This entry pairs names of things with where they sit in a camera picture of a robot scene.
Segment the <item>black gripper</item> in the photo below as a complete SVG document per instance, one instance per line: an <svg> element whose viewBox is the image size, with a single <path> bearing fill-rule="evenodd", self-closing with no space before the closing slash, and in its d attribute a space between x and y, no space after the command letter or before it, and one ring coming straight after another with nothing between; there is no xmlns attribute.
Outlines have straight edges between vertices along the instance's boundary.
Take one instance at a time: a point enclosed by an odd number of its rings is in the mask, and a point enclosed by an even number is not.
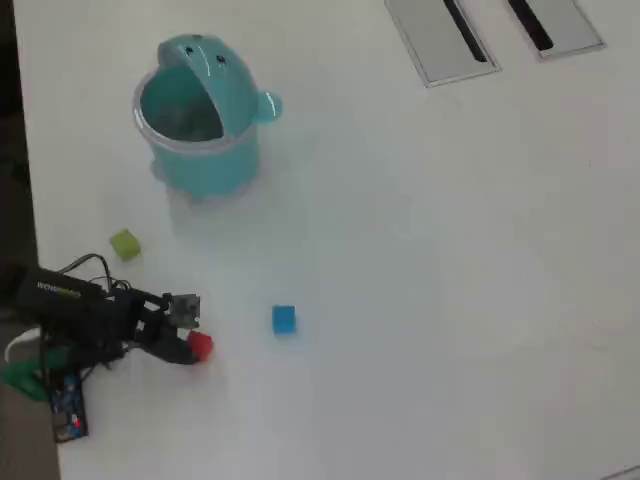
<svg viewBox="0 0 640 480"><path fill-rule="evenodd" d="M135 329L132 342L139 349L163 362L194 365L198 357L181 336L189 336L198 327L183 327L188 315L184 295L133 292Z"/></svg>

